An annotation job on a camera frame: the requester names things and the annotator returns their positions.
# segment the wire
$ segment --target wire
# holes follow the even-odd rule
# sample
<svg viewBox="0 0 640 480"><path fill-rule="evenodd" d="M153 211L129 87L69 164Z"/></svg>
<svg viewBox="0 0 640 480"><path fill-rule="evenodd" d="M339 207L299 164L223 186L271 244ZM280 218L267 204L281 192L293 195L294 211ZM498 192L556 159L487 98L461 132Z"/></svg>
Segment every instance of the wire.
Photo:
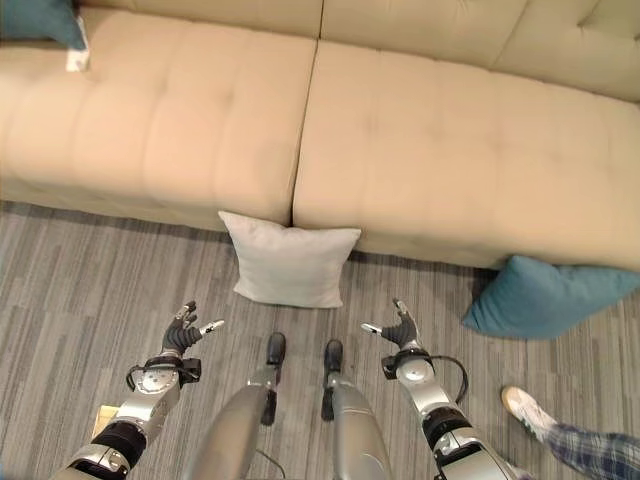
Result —
<svg viewBox="0 0 640 480"><path fill-rule="evenodd" d="M462 372L462 383L460 385L460 390L458 391L458 396L456 397L456 404L460 405L460 402L464 400L464 397L467 395L467 391L469 390L469 376L467 375L467 370L462 365L462 362L457 358L449 357L448 355L435 355L431 357L433 360L446 360L448 362L455 363L460 372Z"/></svg>
<svg viewBox="0 0 640 480"><path fill-rule="evenodd" d="M278 467L278 470L280 470L280 473L282 474L282 478L285 478L285 479L287 478L287 475L284 473L284 468L282 468L282 465L280 465L278 462L276 462L273 458L271 458L269 455L264 453L262 450L256 448L256 452L258 452L260 455L262 455L264 458L266 458L271 463L273 463L276 467Z"/></svg>

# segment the gray striped carpet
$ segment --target gray striped carpet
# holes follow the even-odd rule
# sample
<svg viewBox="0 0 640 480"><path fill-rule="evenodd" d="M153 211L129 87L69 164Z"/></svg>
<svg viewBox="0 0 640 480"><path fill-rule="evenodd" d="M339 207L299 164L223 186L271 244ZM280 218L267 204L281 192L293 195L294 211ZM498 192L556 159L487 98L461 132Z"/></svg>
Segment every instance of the gray striped carpet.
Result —
<svg viewBox="0 0 640 480"><path fill-rule="evenodd" d="M170 315L196 299L219 333L198 344L204 378L188 385L162 436L132 479L169 480L208 422L262 363L275 329L288 338L276 423L261 447L292 479L331 478L332 426L320 420L322 349L345 343L345 371L376 413L399 480L433 478L410 405L379 368L392 349L362 321L393 320L404 299L432 353L459 357L471 387L463 406L505 457L540 479L578 478L503 410L500 387L517 384L565 422L640 435L640 295L554 341L486 338L461 327L487 272L354 253L331 311L272 307L232 292L237 262L226 234L5 203L0 210L0 442L6 480L47 479L89 440L100 404L119 405L127 369L157 353ZM442 365L455 394L460 380ZM278 478L256 457L252 478Z"/></svg>

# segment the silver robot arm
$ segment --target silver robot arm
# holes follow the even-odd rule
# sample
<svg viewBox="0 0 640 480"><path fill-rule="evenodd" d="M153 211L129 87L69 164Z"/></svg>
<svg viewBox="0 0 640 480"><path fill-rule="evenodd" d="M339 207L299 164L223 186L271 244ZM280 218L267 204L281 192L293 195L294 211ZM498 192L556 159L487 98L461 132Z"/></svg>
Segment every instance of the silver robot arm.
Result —
<svg viewBox="0 0 640 480"><path fill-rule="evenodd" d="M440 386L430 355L419 340L415 320L394 299L400 324L363 330L395 343L400 351L382 360L387 379L397 379L415 407L422 431L438 467L437 480L516 480L518 477L471 426L458 405Z"/></svg>
<svg viewBox="0 0 640 480"><path fill-rule="evenodd" d="M185 351L224 322L193 327L195 302L173 317L159 355L135 366L127 375L133 390L115 417L90 444L76 452L66 468L51 480L124 480L144 450L156 439L169 411L178 403L185 383L200 379L200 360L183 359Z"/></svg>

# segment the sneaker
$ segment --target sneaker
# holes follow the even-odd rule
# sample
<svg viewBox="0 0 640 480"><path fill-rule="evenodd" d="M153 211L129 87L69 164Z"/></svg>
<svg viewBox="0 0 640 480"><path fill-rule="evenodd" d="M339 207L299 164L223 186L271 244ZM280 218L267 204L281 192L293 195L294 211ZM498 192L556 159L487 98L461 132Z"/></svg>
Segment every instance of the sneaker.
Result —
<svg viewBox="0 0 640 480"><path fill-rule="evenodd" d="M558 423L542 410L531 395L518 387L505 387L502 390L502 403L540 442L544 442L551 427Z"/></svg>

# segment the person's leg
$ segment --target person's leg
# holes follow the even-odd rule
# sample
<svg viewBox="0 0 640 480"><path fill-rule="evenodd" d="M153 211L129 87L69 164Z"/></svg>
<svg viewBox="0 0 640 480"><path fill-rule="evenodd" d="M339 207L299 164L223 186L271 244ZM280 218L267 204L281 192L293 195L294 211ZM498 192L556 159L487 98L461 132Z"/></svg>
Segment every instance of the person's leg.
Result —
<svg viewBox="0 0 640 480"><path fill-rule="evenodd" d="M640 480L640 439L559 424L517 387L505 388L502 402L558 460L576 471L594 479Z"/></svg>
<svg viewBox="0 0 640 480"><path fill-rule="evenodd" d="M640 480L640 439L557 424L545 444L557 459L588 477Z"/></svg>

